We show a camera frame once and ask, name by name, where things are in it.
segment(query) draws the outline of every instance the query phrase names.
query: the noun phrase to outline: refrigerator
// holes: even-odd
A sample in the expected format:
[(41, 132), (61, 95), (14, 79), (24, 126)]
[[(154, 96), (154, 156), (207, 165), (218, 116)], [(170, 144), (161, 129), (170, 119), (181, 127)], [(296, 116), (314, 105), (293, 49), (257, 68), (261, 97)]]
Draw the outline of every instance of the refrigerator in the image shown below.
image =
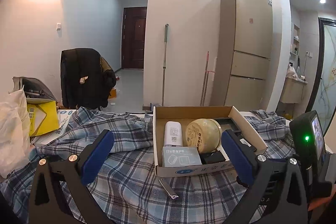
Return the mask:
[(212, 106), (259, 109), (273, 36), (272, 0), (221, 0)]

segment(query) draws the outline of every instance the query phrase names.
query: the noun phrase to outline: label sticker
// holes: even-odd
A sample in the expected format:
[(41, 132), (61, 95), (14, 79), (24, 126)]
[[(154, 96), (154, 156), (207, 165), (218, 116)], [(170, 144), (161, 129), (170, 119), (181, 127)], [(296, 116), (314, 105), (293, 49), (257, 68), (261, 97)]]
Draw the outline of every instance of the label sticker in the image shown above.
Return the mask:
[(189, 174), (189, 173), (192, 173), (193, 171), (194, 171), (193, 169), (184, 169), (184, 170), (176, 171), (175, 173), (177, 173), (177, 174)]
[(195, 146), (197, 149), (204, 149), (204, 141), (201, 138), (201, 130), (199, 127), (192, 125), (187, 131), (187, 144), (188, 146)]
[(246, 145), (248, 145), (248, 146), (251, 146), (251, 145), (248, 143), (248, 141), (245, 140), (245, 139), (240, 139), (240, 142), (241, 142), (242, 144), (246, 144)]

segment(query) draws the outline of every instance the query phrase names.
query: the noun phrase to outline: blue gripper pad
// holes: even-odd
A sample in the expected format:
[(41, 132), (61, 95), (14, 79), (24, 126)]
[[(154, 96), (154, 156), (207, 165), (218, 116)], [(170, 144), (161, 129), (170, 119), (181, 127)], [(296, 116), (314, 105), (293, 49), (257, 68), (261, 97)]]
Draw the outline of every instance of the blue gripper pad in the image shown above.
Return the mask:
[(81, 167), (81, 182), (83, 185), (92, 183), (98, 175), (100, 168), (114, 145), (113, 132), (107, 131), (100, 140), (98, 137), (91, 145), (96, 147)]
[(238, 145), (236, 141), (233, 139), (233, 137), (227, 131), (224, 131), (222, 133), (221, 143), (223, 149), (225, 150), (225, 153), (228, 155), (233, 167), (235, 168), (241, 182), (249, 186), (252, 185), (254, 182), (253, 166), (244, 155), (240, 147), (240, 144)]

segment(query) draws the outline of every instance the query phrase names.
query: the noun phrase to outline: gray tile floor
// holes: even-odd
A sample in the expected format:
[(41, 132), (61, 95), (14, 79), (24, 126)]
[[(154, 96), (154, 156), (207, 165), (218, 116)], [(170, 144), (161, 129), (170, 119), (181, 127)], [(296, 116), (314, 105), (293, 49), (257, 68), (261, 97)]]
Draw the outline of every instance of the gray tile floor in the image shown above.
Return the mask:
[(143, 113), (143, 70), (123, 69), (116, 73), (120, 77), (115, 88), (117, 97), (109, 100), (104, 112)]

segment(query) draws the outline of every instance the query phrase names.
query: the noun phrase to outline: blue plaid cloth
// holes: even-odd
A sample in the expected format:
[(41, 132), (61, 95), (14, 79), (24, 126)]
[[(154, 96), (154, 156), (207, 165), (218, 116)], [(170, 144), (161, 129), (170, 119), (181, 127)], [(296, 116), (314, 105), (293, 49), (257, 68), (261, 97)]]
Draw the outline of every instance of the blue plaid cloth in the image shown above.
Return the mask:
[(264, 155), (267, 158), (282, 159), (291, 156), (294, 142), (286, 119), (275, 112), (266, 112), (262, 109), (252, 110), (255, 117), (245, 117), (268, 145)]
[[(95, 181), (87, 188), (116, 223), (222, 223), (246, 190), (236, 182), (233, 169), (170, 178), (167, 182), (179, 195), (172, 201), (154, 173), (152, 118), (80, 108), (72, 115), (65, 135), (35, 148), (31, 163), (13, 172), (0, 185), (5, 199), (23, 223), (28, 222), (28, 201), (38, 161), (48, 155), (67, 159), (71, 154), (80, 154), (104, 129), (114, 132), (115, 145)], [(268, 157), (287, 154), (279, 152), (283, 146), (272, 142), (268, 143)], [(61, 182), (61, 186), (74, 217), (84, 221), (66, 183)], [(262, 212), (263, 207), (258, 208), (252, 221), (260, 218)]]

